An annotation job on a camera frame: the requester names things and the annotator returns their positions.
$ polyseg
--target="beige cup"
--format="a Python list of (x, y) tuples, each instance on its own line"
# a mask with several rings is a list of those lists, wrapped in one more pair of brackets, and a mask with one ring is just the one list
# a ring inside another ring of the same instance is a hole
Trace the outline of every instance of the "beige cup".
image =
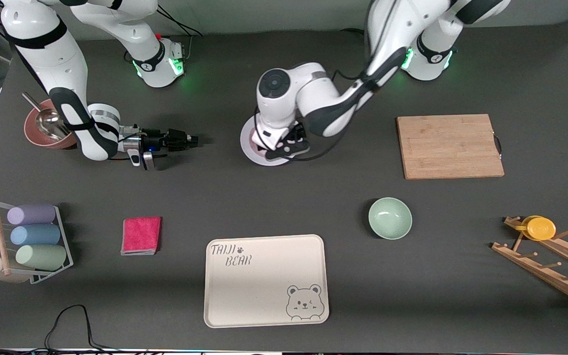
[[(21, 265), (20, 263), (17, 263), (16, 261), (12, 260), (12, 258), (8, 259), (8, 263), (10, 264), (10, 268), (19, 268), (21, 270), (34, 270), (33, 268), (25, 267), (25, 266)], [(20, 283), (24, 283), (25, 281), (29, 280), (30, 277), (31, 277), (31, 275), (23, 275), (23, 274), (11, 274), (11, 275), (5, 276), (3, 264), (2, 264), (1, 258), (0, 258), (0, 281), (5, 281), (7, 283), (12, 283), (12, 284), (20, 284)]]

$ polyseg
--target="green cup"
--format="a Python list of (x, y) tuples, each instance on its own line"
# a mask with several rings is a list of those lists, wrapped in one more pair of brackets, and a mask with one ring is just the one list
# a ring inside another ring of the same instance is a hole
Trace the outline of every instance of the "green cup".
[(61, 245), (24, 245), (16, 251), (16, 262), (40, 270), (57, 270), (66, 258), (67, 252)]
[(413, 218), (409, 207), (401, 200), (385, 197), (369, 209), (369, 225), (374, 233), (386, 240), (399, 240), (411, 230)]

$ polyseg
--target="pink cloth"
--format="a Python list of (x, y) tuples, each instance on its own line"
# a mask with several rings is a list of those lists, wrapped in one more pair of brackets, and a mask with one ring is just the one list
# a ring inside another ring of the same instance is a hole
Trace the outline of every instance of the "pink cloth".
[(124, 220), (122, 255), (152, 255), (157, 251), (160, 216), (140, 216)]

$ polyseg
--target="bear illustration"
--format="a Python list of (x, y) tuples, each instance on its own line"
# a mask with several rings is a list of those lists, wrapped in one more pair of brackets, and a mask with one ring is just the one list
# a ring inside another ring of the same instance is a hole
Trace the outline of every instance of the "bear illustration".
[(291, 320), (320, 319), (324, 312), (321, 301), (321, 287), (312, 285), (309, 288), (297, 288), (293, 285), (288, 288), (288, 306), (286, 313)]

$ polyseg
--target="dish rack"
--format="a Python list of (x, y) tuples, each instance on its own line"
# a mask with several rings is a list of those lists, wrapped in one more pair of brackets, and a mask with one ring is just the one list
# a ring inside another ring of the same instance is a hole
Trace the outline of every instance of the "dish rack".
[[(505, 225), (508, 225), (509, 227), (514, 228), (517, 225), (521, 225), (520, 220), (521, 218), (518, 216), (515, 218), (508, 216), (505, 218), (505, 221), (503, 221), (503, 223)], [(568, 242), (562, 240), (562, 238), (565, 236), (568, 236), (568, 230), (552, 237), (550, 240), (535, 241), (535, 243), (543, 245), (543, 247), (546, 247), (554, 254), (568, 261)], [(558, 289), (560, 292), (568, 296), (568, 277), (553, 270), (554, 268), (561, 266), (562, 263), (558, 261), (556, 263), (541, 265), (540, 263), (532, 260), (533, 257), (538, 256), (538, 252), (519, 254), (517, 250), (523, 239), (527, 239), (527, 237), (525, 237), (521, 232), (511, 248), (509, 248), (507, 244), (501, 245), (499, 243), (493, 243), (492, 249), (502, 256), (505, 256), (507, 260), (510, 260), (516, 265), (519, 265), (525, 270), (531, 272), (532, 274), (534, 274), (534, 276), (537, 276), (541, 280), (545, 281), (552, 287)]]
[[(0, 208), (2, 209), (9, 210), (12, 209), (13, 207), (16, 206), (0, 202)], [(31, 275), (30, 283), (34, 285), (40, 283), (41, 281), (45, 281), (50, 277), (74, 265), (74, 260), (71, 256), (70, 245), (67, 242), (67, 237), (65, 236), (65, 230), (63, 229), (63, 218), (61, 218), (61, 211), (56, 206), (54, 206), (54, 209), (56, 210), (56, 220), (58, 221), (58, 227), (61, 230), (61, 239), (59, 241), (59, 245), (62, 245), (65, 248), (65, 252), (67, 253), (67, 258), (65, 259), (65, 262), (61, 265), (61, 267), (57, 268), (54, 271), (22, 270), (10, 267), (7, 250), (16, 252), (16, 249), (11, 249), (6, 247), (6, 239), (4, 236), (4, 231), (7, 231), (7, 233), (9, 234), (9, 232), (12, 231), (15, 225), (2, 223), (1, 214), (0, 214), (0, 257), (5, 276), (11, 274)]]

